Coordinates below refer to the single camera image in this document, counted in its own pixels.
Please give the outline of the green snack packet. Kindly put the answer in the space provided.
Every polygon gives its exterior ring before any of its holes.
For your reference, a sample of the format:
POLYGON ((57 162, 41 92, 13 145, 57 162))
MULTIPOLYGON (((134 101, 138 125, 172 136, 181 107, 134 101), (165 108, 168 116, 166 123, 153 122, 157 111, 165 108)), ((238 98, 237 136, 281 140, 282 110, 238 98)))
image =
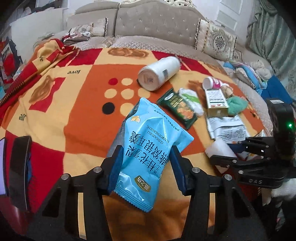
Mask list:
POLYGON ((168 109, 186 128, 190 127, 197 120, 197 115, 189 103, 174 91, 169 89, 163 96, 157 100, 157 104, 168 109))

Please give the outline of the grey tufted sofa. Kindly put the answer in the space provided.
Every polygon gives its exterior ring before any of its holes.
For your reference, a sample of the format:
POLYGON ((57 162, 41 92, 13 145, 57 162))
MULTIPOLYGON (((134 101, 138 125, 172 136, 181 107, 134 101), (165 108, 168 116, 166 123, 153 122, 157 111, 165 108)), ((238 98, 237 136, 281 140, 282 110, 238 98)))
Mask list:
MULTIPOLYGON (((206 57, 211 65, 217 62, 224 64, 232 60, 250 65, 252 62, 261 60, 272 73, 269 63, 248 51, 238 37, 234 57, 228 61, 214 59, 196 50, 199 19, 207 20, 196 8, 185 1, 124 1, 123 3, 95 1, 78 8, 73 15, 69 16, 66 29, 51 34, 50 38, 59 39, 67 45, 73 45, 82 50, 128 47, 166 51, 190 58, 206 57), (102 18, 108 18, 105 37, 69 35, 71 27, 102 18)), ((222 28, 236 35, 232 30, 222 28)))

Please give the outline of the blue folded clothes pile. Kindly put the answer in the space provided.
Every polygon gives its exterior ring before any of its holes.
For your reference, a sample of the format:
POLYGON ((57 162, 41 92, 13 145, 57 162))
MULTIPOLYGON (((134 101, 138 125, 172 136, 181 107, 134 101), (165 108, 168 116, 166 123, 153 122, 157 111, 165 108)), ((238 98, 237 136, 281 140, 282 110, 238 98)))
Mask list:
POLYGON ((273 98, 293 104, 293 99, 280 80, 264 66, 261 60, 252 62, 250 65, 232 60, 225 62, 223 67, 231 69, 236 78, 253 88, 264 100, 273 98))

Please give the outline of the light blue snack packet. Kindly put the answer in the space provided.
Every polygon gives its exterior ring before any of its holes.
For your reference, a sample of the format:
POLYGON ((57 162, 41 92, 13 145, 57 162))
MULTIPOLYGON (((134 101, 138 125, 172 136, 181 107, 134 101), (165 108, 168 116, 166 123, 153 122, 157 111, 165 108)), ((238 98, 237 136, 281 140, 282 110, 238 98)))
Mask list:
POLYGON ((156 104, 141 98, 108 151, 123 146, 115 193, 144 212, 152 210, 172 146, 182 152, 194 138, 156 104))

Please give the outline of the green curtain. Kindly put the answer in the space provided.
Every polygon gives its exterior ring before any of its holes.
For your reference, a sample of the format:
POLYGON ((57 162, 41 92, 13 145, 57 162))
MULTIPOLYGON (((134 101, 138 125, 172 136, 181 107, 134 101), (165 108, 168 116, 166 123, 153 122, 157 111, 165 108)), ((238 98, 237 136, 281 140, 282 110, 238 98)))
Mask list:
POLYGON ((254 1, 247 31, 247 47, 270 63, 295 99, 295 37, 285 20, 268 1, 254 1))

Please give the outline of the white pink yogurt bottle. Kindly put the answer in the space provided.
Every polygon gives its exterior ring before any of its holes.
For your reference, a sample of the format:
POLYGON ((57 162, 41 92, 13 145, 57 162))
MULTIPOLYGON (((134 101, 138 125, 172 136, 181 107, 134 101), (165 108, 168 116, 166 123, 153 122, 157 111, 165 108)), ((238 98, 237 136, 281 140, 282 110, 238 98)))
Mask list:
POLYGON ((220 89, 222 86, 229 87, 227 83, 223 83, 221 80, 211 76, 206 77, 202 83, 202 87, 204 90, 220 89))

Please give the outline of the silver foil wrapper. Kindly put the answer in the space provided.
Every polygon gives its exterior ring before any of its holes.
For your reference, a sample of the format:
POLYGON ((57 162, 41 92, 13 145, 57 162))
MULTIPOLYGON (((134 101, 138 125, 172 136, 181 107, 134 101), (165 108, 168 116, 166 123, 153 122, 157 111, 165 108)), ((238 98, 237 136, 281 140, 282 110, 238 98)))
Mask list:
POLYGON ((221 138, 227 144, 231 144, 249 137, 247 128, 238 115, 222 118, 206 117, 206 123, 211 139, 221 138))

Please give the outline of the teal green towel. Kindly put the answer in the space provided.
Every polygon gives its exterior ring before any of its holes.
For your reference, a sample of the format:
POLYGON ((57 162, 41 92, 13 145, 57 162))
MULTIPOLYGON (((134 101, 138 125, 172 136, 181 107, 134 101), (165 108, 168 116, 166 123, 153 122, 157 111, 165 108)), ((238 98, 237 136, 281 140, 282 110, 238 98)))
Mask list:
POLYGON ((239 96, 232 96, 226 99, 228 108, 228 115, 235 116, 242 111, 244 111, 248 107, 248 101, 239 96))

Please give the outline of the white gold carton box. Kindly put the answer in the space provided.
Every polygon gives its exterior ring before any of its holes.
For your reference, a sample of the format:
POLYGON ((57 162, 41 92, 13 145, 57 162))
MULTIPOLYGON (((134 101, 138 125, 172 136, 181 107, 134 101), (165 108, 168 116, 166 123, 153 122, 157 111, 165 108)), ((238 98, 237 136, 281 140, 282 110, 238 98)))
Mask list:
POLYGON ((220 89, 205 90, 207 102, 207 116, 210 118, 222 118, 228 116, 229 105, 220 89))

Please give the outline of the ornate cream cushion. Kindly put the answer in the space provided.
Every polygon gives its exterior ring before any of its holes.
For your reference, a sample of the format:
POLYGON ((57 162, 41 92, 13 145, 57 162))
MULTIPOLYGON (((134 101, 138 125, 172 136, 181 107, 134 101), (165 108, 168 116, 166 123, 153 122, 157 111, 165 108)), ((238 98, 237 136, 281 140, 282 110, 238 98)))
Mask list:
POLYGON ((237 36, 207 20, 197 23, 195 49, 214 59, 228 61, 233 59, 237 36))

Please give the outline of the white cylindrical bottle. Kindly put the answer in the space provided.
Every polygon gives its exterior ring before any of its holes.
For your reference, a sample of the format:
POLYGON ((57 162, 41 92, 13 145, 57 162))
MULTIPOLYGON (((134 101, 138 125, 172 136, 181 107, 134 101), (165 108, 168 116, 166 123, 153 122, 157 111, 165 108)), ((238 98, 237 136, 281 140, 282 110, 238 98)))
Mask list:
POLYGON ((168 56, 140 69, 137 77, 139 85, 148 90, 158 90, 181 68, 177 57, 168 56))

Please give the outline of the small patterned cushion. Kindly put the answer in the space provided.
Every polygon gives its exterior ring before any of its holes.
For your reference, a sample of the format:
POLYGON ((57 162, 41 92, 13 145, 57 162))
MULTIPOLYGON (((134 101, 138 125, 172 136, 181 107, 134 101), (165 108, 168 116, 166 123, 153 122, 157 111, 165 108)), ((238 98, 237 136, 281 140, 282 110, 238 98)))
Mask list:
POLYGON ((108 18, 95 20, 94 22, 80 24, 71 27, 69 35, 80 35, 86 37, 105 37, 107 35, 108 18))

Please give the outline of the orange red patterned blanket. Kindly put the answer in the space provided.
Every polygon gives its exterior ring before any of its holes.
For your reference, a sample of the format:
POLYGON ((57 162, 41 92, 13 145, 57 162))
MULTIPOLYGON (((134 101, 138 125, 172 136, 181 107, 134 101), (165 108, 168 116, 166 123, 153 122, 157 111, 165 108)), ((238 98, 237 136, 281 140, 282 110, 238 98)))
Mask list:
MULTIPOLYGON (((36 49, 29 69, 32 74, 16 88, 1 106, 1 138, 6 138, 6 171, 9 175, 11 149, 16 137, 32 137, 32 179, 28 185, 29 216, 37 212, 44 198, 63 173, 85 174, 99 166, 113 142, 122 121, 141 97, 156 101, 172 87, 192 88, 206 108, 203 79, 213 76, 229 84, 234 95, 248 99, 248 107, 239 114, 251 136, 270 123, 264 100, 248 85, 231 80, 216 60, 198 53, 184 57, 180 71, 155 92, 137 83, 142 67, 173 51, 150 51, 148 47, 96 48, 65 54, 57 41, 36 49)), ((193 165, 214 175, 204 153, 212 144, 205 117, 198 118, 188 131, 193 142, 182 152, 193 165)), ((115 193, 103 197, 113 240, 171 240, 183 231, 189 197, 182 196, 174 180, 170 163, 160 181, 156 203, 145 213, 115 193)))

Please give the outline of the white green tissue pack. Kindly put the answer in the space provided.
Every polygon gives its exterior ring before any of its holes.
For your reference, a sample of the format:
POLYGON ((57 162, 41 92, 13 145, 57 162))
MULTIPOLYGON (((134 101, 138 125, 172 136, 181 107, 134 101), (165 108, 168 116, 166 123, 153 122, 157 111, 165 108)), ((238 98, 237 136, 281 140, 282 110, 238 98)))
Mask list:
POLYGON ((197 96, 197 93, 190 89, 180 88, 178 90, 178 95, 181 96, 188 104, 191 106, 191 109, 195 114, 200 117, 204 114, 203 107, 197 96))

